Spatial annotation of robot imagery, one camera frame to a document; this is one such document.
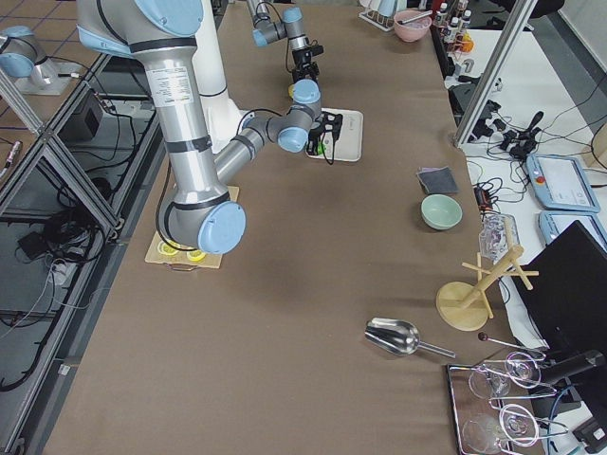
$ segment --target monitor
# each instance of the monitor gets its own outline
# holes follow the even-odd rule
[[[607,253],[579,221],[529,265],[533,290],[515,283],[529,316],[558,361],[590,350],[607,355]],[[599,425],[607,428],[607,367],[570,377]]]

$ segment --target blue joint cap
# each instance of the blue joint cap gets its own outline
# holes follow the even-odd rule
[[[211,254],[224,254],[238,245],[245,233],[247,216],[242,207],[232,201],[212,209],[198,231],[198,248]]]
[[[77,26],[77,28],[80,41],[84,46],[103,54],[126,57],[128,59],[133,58],[131,48],[128,45],[108,40],[107,38],[93,33],[92,31],[88,31],[86,28],[82,28],[80,26]]]
[[[300,21],[301,19],[302,11],[297,7],[285,9],[285,12],[283,13],[283,22],[288,22],[290,24]]]
[[[20,38],[22,36],[32,36],[34,32],[26,26],[14,26],[5,28],[0,34],[8,36],[9,38]]]
[[[267,46],[267,39],[260,30],[253,30],[253,41],[257,45],[257,47],[265,47]]]
[[[0,67],[12,78],[28,78],[34,63],[24,55],[7,52],[0,54]]]
[[[293,100],[299,104],[311,104],[321,98],[321,91],[318,85],[309,79],[302,79],[295,82],[293,88]]]
[[[278,145],[282,149],[296,154],[307,142],[307,131],[299,126],[289,126],[278,134]]]
[[[204,14],[200,0],[135,0],[135,4],[156,27],[182,38],[198,31]]]

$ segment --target spoon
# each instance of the spoon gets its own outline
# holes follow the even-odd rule
[[[413,354],[419,348],[455,358],[453,351],[421,341],[417,328],[405,320],[373,318],[367,322],[364,334],[372,343],[394,355]]]

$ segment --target tablet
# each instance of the tablet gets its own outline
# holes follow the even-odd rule
[[[549,245],[576,220],[580,221],[598,244],[607,251],[607,232],[598,217],[588,211],[541,211],[538,222],[546,244]]]
[[[573,156],[529,155],[526,165],[535,194],[547,209],[600,211],[590,183]]]

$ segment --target power strip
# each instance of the power strip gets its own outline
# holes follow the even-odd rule
[[[83,256],[84,251],[81,248],[75,246],[67,250],[68,254]],[[53,282],[56,286],[63,286],[67,280],[76,271],[78,263],[64,261],[63,259],[56,259],[50,266],[50,273],[48,274],[47,280]]]

